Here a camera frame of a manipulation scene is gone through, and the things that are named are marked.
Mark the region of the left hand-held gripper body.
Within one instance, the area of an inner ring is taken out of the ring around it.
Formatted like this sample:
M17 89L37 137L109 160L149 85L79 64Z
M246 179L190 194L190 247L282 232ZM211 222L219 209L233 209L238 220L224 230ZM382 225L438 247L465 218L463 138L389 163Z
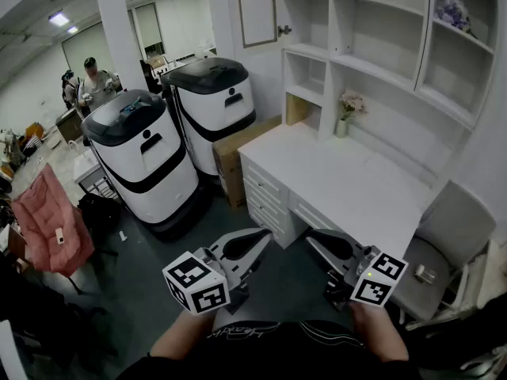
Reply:
M219 308L234 314L248 299L248 285L208 248L181 254L162 269L172 296L192 315Z

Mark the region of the white shelf unit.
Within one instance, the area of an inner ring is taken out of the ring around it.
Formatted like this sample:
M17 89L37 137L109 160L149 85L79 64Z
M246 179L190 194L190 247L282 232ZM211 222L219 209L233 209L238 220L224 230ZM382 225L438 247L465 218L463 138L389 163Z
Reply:
M476 38L435 18L441 0L282 0L292 28L285 91L313 104L318 139L336 136L339 97L367 112L347 136L433 185L478 124L499 60L505 0L460 0Z

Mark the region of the white glass cabinet door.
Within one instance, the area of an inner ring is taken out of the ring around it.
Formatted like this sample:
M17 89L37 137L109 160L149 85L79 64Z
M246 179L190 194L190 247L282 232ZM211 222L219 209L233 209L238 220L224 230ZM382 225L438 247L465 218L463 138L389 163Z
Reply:
M279 32L287 24L282 0L229 0L234 50L238 57L279 51L288 37Z

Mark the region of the person's right forearm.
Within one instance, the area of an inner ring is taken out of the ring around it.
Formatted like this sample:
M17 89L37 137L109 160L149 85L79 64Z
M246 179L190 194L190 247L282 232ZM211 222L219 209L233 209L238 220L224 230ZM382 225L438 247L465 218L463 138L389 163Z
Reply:
M406 345L383 307L360 302L350 302L349 307L356 332L381 362L409 360Z

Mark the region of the white desk with drawers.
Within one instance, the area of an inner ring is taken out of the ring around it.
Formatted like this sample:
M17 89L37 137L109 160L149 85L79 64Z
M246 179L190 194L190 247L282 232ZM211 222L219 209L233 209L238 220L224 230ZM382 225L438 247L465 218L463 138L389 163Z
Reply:
M429 187L351 138L318 140L308 123L281 124L239 153L321 221L361 245L402 257L419 225Z

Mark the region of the small clear object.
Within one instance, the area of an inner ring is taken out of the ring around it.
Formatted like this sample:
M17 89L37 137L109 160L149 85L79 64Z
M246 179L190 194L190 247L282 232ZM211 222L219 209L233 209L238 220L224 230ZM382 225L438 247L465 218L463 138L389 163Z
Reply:
M423 264L419 264L415 268L414 275L419 281L428 285L433 285L437 279L437 273Z

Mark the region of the large brown cardboard box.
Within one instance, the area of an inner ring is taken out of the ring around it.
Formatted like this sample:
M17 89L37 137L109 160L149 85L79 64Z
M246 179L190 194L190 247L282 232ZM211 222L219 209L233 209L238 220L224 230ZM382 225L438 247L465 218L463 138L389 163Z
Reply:
M212 154L223 194L232 210L246 204L242 164L238 149L267 131L279 126L282 115L248 126L212 144Z

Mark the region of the grey upholstered chair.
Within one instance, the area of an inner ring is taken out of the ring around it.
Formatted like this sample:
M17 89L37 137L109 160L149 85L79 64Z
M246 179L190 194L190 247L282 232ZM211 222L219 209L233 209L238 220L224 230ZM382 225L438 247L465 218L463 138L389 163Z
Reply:
M408 267L391 301L421 324L459 311L470 262L487 245L495 228L494 217L482 202L450 180L421 217L404 255ZM437 273L433 285L415 277L419 264Z

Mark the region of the person's black t-shirt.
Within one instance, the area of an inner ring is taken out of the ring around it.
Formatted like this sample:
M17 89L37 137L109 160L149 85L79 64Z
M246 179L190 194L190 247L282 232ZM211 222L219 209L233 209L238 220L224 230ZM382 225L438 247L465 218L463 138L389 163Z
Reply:
M146 355L116 380L422 380L407 361L381 362L332 321L237 321L183 359Z

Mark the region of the black backpack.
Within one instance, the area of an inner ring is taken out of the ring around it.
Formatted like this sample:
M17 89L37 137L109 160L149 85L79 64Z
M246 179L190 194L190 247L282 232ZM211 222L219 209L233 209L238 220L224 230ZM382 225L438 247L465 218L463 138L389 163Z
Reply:
M78 209L82 212L83 221L93 243L102 247L107 237L118 226L121 205L114 199L87 193L78 201Z

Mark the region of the pink flower bouquet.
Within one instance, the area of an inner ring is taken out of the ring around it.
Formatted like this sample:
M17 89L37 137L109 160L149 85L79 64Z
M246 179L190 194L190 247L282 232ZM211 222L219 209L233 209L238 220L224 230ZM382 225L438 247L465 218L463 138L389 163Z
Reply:
M346 121L356 114L365 114L367 112L363 97L352 89L346 89L339 97L341 105L341 120Z

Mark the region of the tan wooden board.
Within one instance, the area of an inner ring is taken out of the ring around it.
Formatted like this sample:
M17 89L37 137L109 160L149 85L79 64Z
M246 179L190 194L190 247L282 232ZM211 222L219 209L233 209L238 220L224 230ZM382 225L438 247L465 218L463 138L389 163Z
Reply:
M313 104L301 97L286 93L285 119L288 126L297 124L308 118L313 110Z

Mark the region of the black office chair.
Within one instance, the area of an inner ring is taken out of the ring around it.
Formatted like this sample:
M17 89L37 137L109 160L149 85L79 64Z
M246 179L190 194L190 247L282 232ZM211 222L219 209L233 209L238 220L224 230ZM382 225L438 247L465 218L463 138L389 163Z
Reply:
M153 67L149 63L146 63L144 60L140 60L139 62L142 67L142 71L143 71L143 75L145 77L148 91L151 93L154 93L154 94L161 93L162 92L162 85L160 84L159 80L154 77Z

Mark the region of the dark brown box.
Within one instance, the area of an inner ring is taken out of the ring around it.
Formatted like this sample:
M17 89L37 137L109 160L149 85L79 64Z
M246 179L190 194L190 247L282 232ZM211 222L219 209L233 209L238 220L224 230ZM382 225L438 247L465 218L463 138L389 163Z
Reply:
M82 137L81 124L82 120L74 109L66 111L55 121L56 127L67 143Z

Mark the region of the purple flower bouquet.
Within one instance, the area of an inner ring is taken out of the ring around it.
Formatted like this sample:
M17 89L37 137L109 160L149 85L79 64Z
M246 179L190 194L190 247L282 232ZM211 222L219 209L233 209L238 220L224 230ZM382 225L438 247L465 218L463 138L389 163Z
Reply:
M435 18L476 38L472 32L468 10L460 0L441 0L436 4Z

